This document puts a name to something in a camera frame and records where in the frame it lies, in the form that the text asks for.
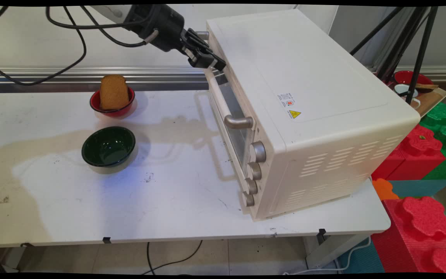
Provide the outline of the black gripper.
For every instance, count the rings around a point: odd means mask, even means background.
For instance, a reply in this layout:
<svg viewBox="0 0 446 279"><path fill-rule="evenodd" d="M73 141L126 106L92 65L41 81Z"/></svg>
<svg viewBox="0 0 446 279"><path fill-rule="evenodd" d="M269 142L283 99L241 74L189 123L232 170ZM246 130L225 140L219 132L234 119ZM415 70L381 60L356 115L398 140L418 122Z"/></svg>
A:
<svg viewBox="0 0 446 279"><path fill-rule="evenodd" d="M192 28L184 29L184 23L184 17L170 6L152 5L143 27L143 40L164 52L184 48L184 55L194 68L223 71L226 62ZM181 41L183 29L184 45Z"/></svg>

